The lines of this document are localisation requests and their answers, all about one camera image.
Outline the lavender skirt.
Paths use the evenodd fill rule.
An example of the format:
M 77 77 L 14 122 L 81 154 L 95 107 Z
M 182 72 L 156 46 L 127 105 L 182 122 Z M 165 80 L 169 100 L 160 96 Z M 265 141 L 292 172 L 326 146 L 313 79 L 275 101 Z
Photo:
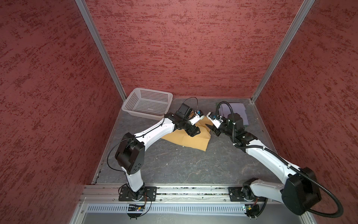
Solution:
M 237 113 L 240 115 L 240 117 L 243 119 L 243 125 L 248 126 L 249 121 L 246 114 L 246 108 L 243 103 L 229 103 L 232 107 L 232 110 L 234 113 Z M 226 104 L 222 104 L 219 108 L 219 115 L 222 117 L 227 118 L 231 114 L 231 111 Z

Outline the yellow skirt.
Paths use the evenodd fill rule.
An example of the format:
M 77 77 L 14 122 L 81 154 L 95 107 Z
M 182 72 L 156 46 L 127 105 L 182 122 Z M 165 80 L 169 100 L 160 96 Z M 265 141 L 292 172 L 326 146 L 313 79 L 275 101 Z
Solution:
M 196 123 L 196 126 L 200 129 L 200 133 L 194 137 L 189 136 L 185 130 L 175 130 L 173 133 L 169 133 L 161 139 L 183 147 L 206 151 L 211 139 L 210 129 L 206 124 L 212 125 L 213 123 L 205 116 Z

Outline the green skirt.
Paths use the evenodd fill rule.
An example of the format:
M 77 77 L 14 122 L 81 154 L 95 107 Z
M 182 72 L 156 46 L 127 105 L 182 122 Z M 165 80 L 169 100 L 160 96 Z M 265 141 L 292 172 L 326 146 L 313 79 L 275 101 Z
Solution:
M 220 119 L 220 112 L 219 112 L 219 109 L 221 107 L 221 105 L 224 103 L 224 101 L 222 102 L 219 102 L 216 104 L 216 109 L 215 109 L 215 116 L 216 116 L 216 119 Z

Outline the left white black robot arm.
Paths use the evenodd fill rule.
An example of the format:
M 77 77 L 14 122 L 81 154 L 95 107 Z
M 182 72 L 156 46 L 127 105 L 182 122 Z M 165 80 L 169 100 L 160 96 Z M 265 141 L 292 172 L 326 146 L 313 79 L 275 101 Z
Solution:
M 185 103 L 175 113 L 167 113 L 155 125 L 136 133 L 126 133 L 117 147 L 115 159 L 125 173 L 127 187 L 134 197 L 144 195 L 144 181 L 141 168 L 145 161 L 146 150 L 167 134 L 183 130 L 190 137 L 200 134 L 196 123 L 204 118 L 201 110 L 195 111 Z

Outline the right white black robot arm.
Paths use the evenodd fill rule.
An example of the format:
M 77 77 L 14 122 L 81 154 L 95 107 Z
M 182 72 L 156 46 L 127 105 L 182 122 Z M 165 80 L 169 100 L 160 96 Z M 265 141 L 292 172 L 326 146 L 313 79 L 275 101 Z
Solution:
M 216 136 L 229 136 L 235 147 L 257 159 L 280 180 L 280 183 L 272 183 L 258 178 L 249 179 L 241 189 L 246 201 L 264 197 L 283 203 L 296 215 L 302 215 L 321 201 L 319 187 L 312 182 L 316 178 L 314 172 L 309 168 L 301 169 L 266 147 L 245 130 L 239 114 L 217 118 L 209 112 L 207 118 L 212 122 L 209 128 Z

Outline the white plastic laundry basket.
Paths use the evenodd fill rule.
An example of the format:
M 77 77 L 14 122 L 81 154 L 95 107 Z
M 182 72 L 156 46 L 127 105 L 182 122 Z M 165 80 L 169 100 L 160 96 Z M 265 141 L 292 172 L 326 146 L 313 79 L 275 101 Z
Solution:
M 132 116 L 161 120 L 168 113 L 173 94 L 145 88 L 135 88 L 122 105 L 122 111 Z

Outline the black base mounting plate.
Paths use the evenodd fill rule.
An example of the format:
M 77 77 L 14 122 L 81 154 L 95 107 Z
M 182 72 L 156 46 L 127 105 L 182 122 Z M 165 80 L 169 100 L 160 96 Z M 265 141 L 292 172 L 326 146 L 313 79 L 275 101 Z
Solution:
M 264 202 L 265 198 L 256 197 L 249 194 L 246 190 L 242 190 L 242 187 L 228 187 L 228 195 L 231 202 Z
M 144 186 L 141 187 L 139 191 L 134 192 L 126 185 L 118 190 L 118 200 L 120 202 L 144 202 L 147 199 L 154 202 L 156 200 L 157 189 L 157 187 L 153 186 Z

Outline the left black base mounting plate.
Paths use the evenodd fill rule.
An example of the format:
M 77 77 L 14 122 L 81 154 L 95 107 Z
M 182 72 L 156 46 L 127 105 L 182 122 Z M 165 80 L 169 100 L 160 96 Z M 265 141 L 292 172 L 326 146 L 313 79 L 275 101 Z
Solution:
M 126 185 L 118 190 L 118 200 L 120 202 L 144 202 L 147 199 L 154 202 L 156 200 L 157 189 L 157 187 L 153 186 L 144 186 L 141 187 L 139 191 L 134 192 Z

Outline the right small circuit board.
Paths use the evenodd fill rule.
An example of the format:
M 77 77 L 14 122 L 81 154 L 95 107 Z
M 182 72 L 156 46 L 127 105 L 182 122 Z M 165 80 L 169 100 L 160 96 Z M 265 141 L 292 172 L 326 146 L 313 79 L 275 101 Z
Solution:
M 259 213 L 260 213 L 260 207 L 258 204 L 245 206 L 245 214 L 249 218 L 256 218 L 259 215 Z

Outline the small circuit board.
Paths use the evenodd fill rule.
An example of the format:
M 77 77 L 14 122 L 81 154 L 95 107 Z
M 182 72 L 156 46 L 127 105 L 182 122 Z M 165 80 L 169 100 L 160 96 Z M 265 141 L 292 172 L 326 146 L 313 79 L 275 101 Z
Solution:
M 144 212 L 145 205 L 129 204 L 128 211 L 131 212 Z
M 259 215 L 259 213 L 260 213 L 260 207 L 258 204 L 245 206 L 245 214 L 249 218 L 256 218 Z

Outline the left small circuit board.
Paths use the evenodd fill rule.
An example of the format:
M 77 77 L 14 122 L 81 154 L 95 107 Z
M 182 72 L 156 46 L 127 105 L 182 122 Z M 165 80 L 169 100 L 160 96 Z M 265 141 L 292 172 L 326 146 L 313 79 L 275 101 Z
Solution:
M 128 211 L 131 212 L 144 212 L 145 205 L 129 204 Z

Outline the aluminium front rail frame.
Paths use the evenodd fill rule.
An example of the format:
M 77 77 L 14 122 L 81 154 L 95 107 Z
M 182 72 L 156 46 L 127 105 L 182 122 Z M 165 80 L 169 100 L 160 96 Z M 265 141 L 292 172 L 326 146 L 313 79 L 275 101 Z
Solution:
M 283 204 L 269 200 L 258 218 L 246 216 L 248 202 L 232 201 L 227 185 L 156 185 L 134 218 L 132 204 L 119 198 L 119 185 L 87 185 L 71 224 L 315 224 L 310 213 L 291 213 Z

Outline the right aluminium corner post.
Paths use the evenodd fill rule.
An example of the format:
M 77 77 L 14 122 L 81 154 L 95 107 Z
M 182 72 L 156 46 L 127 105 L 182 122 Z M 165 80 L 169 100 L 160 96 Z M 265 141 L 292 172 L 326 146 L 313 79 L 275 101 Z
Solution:
M 290 27 L 288 28 L 283 40 L 281 41 L 273 59 L 271 60 L 263 78 L 261 79 L 258 87 L 256 88 L 255 92 L 251 97 L 251 101 L 254 104 L 258 97 L 260 96 L 261 92 L 263 91 L 266 83 L 270 79 L 271 75 L 273 74 L 275 68 L 277 67 L 278 63 L 280 62 L 282 56 L 286 52 L 287 48 L 289 47 L 290 43 L 292 42 L 293 38 L 295 37 L 296 33 L 298 32 L 299 28 L 301 27 L 304 19 L 306 18 L 307 14 L 309 13 L 310 9 L 314 5 L 315 0 L 304 0 L 301 4 L 295 18 L 293 19 Z

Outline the aluminium corner post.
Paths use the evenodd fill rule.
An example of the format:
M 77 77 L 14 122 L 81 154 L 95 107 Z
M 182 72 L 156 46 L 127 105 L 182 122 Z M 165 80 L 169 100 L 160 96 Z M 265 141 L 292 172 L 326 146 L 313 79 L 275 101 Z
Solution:
M 77 7 L 79 8 L 79 11 L 86 23 L 86 26 L 98 48 L 98 51 L 106 65 L 106 68 L 113 80 L 113 83 L 115 84 L 115 87 L 123 101 L 126 100 L 127 95 L 124 91 L 124 88 L 119 80 L 119 77 L 117 75 L 117 72 L 115 70 L 115 67 L 110 59 L 110 56 L 105 48 L 105 45 L 100 37 L 100 33 L 98 32 L 98 29 L 93 21 L 93 18 L 90 14 L 90 11 L 88 9 L 88 6 L 84 0 L 75 0 Z
M 263 78 L 261 79 L 258 87 L 256 88 L 255 92 L 251 97 L 251 101 L 254 104 L 258 97 L 260 96 L 261 92 L 263 91 L 266 83 L 270 79 L 271 75 L 273 74 L 275 68 L 277 67 L 278 63 L 280 62 L 282 56 L 286 52 L 287 48 L 289 47 L 290 43 L 292 42 L 293 38 L 295 37 L 296 33 L 298 32 L 299 28 L 301 27 L 304 19 L 306 18 L 307 14 L 309 13 L 310 9 L 314 5 L 315 0 L 304 0 L 301 4 L 295 18 L 293 19 L 290 27 L 288 28 L 283 40 L 281 41 L 273 59 L 271 60 Z

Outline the left aluminium corner post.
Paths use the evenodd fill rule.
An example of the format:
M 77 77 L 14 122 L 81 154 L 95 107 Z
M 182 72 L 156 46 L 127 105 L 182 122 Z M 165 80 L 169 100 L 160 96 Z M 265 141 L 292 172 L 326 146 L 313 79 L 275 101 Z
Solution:
M 86 26 L 98 48 L 98 51 L 106 65 L 106 68 L 113 80 L 113 83 L 115 84 L 115 87 L 123 101 L 126 100 L 127 95 L 124 91 L 124 88 L 119 80 L 119 77 L 117 75 L 117 72 L 115 70 L 115 67 L 110 59 L 110 56 L 105 48 L 105 45 L 100 37 L 100 33 L 98 32 L 98 29 L 93 21 L 93 18 L 90 14 L 90 11 L 88 9 L 88 6 L 84 0 L 75 0 L 77 7 L 79 8 L 79 11 L 86 23 Z

